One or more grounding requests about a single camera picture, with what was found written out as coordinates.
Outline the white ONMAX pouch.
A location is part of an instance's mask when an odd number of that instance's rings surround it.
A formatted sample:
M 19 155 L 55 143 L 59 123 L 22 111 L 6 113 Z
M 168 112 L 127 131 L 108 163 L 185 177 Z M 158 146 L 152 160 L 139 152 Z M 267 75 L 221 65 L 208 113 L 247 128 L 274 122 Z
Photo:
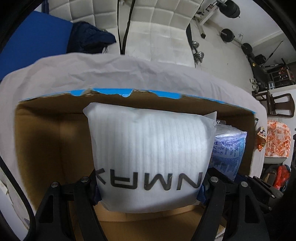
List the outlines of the white ONMAX pouch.
M 192 205 L 216 134 L 207 115 L 90 103 L 97 185 L 109 211 L 150 213 Z

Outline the white padded chair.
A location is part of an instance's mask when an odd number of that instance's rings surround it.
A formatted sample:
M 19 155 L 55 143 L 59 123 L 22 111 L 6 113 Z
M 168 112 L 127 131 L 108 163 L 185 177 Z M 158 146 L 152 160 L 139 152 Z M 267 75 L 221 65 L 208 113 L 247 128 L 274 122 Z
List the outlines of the white padded chair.
M 67 21 L 88 22 L 99 29 L 115 29 L 117 1 L 112 0 L 51 0 L 49 14 Z
M 146 61 L 195 67 L 187 36 L 201 1 L 128 1 L 122 54 Z

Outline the grey tablecloth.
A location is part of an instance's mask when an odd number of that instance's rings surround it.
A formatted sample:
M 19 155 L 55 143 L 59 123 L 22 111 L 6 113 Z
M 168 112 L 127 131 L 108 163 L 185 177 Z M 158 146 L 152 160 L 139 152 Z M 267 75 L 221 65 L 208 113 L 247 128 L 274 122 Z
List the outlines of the grey tablecloth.
M 243 89 L 192 67 L 112 54 L 42 58 L 1 82 L 1 157 L 37 210 L 54 181 L 74 183 L 95 170 L 84 109 L 93 102 L 217 118 L 248 133 L 238 172 L 260 176 L 264 152 L 256 130 L 266 110 Z M 174 215 L 192 205 L 150 213 L 96 211 L 101 221 Z

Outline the right white padded chair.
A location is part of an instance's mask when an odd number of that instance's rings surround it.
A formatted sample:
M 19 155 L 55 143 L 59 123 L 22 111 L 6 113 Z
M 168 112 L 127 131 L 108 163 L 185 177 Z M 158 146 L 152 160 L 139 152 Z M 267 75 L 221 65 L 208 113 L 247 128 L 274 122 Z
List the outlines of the right white padded chair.
M 195 67 L 187 36 L 201 1 L 128 1 L 122 54 L 146 61 Z

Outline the light blue snack packet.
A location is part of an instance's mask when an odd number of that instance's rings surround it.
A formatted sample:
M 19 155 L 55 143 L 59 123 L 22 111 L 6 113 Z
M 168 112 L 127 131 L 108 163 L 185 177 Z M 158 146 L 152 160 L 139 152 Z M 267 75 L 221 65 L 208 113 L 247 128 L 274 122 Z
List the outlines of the light blue snack packet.
M 243 158 L 247 132 L 221 123 L 216 127 L 209 167 L 217 169 L 233 181 Z

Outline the small chrome dumbbells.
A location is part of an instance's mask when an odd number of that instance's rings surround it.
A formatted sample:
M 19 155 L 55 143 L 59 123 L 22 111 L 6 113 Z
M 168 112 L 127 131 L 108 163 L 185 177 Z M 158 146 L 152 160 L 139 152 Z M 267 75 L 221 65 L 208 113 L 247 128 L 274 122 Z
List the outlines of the small chrome dumbbells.
M 198 51 L 199 48 L 199 43 L 196 41 L 192 41 L 192 51 L 193 53 L 193 57 L 195 60 L 195 63 L 202 63 L 203 59 L 204 59 L 204 53 L 201 51 Z

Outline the left white padded chair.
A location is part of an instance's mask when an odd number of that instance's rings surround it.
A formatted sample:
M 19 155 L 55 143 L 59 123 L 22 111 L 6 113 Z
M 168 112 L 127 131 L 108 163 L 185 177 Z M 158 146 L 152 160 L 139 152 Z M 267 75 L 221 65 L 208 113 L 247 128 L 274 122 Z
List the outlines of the left white padded chair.
M 51 0 L 49 14 L 67 21 L 88 22 L 99 29 L 115 29 L 117 1 L 112 0 Z

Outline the open cardboard box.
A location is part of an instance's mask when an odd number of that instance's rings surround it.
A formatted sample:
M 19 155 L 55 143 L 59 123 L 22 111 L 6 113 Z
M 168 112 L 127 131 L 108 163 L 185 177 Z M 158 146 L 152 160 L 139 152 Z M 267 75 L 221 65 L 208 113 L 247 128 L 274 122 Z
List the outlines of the open cardboard box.
M 15 152 L 37 212 L 37 240 L 205 240 L 221 212 L 195 202 L 213 154 L 216 121 L 247 132 L 254 112 L 162 91 L 97 89 L 20 102 Z

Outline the orange floral towel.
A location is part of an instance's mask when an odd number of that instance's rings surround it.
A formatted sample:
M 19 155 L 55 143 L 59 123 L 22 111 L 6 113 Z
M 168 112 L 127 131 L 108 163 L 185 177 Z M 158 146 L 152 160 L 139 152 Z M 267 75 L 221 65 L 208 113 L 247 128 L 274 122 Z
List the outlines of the orange floral towel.
M 265 157 L 288 158 L 292 134 L 289 127 L 276 120 L 267 120 Z

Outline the floor barbell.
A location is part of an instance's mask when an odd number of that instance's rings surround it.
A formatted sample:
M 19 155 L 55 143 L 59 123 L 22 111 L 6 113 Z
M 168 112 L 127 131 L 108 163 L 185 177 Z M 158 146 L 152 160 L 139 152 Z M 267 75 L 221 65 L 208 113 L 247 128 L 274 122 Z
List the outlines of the floor barbell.
M 222 41 L 224 43 L 230 43 L 230 42 L 236 42 L 242 49 L 243 53 L 245 55 L 251 55 L 252 54 L 252 46 L 248 43 L 241 43 L 239 40 L 237 40 L 234 36 L 234 33 L 229 30 L 229 29 L 223 29 L 221 32 L 220 32 L 220 37 L 222 39 Z

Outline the red plastic bag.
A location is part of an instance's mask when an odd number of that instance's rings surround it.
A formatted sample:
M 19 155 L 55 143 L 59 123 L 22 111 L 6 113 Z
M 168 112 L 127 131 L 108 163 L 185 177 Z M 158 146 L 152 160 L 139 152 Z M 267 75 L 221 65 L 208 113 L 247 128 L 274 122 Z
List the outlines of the red plastic bag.
M 277 169 L 277 174 L 276 174 L 276 179 L 273 184 L 273 187 L 276 188 L 277 190 L 280 190 L 281 188 L 284 187 L 286 182 L 290 178 L 290 168 L 288 165 L 281 165 Z

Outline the brown wooden chair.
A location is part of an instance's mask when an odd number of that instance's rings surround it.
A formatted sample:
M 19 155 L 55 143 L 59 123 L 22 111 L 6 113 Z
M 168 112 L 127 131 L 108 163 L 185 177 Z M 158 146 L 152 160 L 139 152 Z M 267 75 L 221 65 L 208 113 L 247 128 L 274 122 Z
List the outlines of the brown wooden chair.
M 267 115 L 282 118 L 293 118 L 295 114 L 295 102 L 290 93 L 273 96 L 268 90 L 263 92 L 252 91 L 252 96 L 259 102 L 266 102 Z M 289 111 L 289 114 L 277 113 L 278 110 Z

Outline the dark blue cloth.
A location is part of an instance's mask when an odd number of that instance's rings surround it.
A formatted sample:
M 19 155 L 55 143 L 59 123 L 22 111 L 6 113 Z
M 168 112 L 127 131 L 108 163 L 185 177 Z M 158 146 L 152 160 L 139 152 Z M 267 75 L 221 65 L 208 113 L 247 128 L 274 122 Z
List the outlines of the dark blue cloth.
M 88 22 L 76 22 L 71 29 L 66 53 L 101 54 L 116 43 L 115 36 Z

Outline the blue foam mat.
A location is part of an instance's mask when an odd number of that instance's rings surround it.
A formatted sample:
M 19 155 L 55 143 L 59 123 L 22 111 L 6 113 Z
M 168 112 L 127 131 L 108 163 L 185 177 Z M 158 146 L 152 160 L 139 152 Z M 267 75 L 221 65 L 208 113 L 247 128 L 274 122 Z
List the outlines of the blue foam mat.
M 70 21 L 33 11 L 1 52 L 1 79 L 41 58 L 65 54 L 72 27 Z

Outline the orange panda snack packet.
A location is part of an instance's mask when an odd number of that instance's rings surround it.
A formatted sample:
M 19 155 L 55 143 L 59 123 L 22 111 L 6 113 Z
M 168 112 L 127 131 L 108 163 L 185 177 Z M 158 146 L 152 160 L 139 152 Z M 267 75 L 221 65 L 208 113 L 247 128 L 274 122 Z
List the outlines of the orange panda snack packet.
M 260 126 L 256 131 L 256 148 L 261 152 L 266 146 L 267 134 L 263 126 Z

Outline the barbell on rack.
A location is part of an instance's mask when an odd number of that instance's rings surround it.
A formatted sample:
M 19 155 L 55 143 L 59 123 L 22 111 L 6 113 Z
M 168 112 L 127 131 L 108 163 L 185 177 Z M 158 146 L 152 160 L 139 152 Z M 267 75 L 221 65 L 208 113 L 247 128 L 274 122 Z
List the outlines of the barbell on rack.
M 239 6 L 234 1 L 227 0 L 223 8 L 220 9 L 221 13 L 228 18 L 237 18 L 240 15 Z

